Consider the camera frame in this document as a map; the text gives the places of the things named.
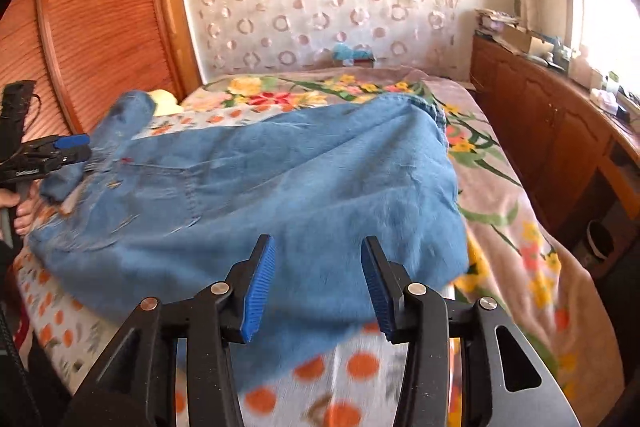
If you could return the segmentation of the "person's left hand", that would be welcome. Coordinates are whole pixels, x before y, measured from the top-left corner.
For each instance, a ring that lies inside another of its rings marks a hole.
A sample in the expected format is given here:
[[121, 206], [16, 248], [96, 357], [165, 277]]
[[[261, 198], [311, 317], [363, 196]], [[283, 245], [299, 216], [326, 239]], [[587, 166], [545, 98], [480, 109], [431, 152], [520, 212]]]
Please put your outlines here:
[[35, 218], [36, 208], [38, 206], [38, 185], [35, 183], [30, 184], [29, 191], [24, 197], [2, 188], [0, 190], [0, 204], [1, 208], [12, 208], [15, 210], [15, 232], [19, 236], [25, 236], [29, 232], [32, 221], [34, 221]]

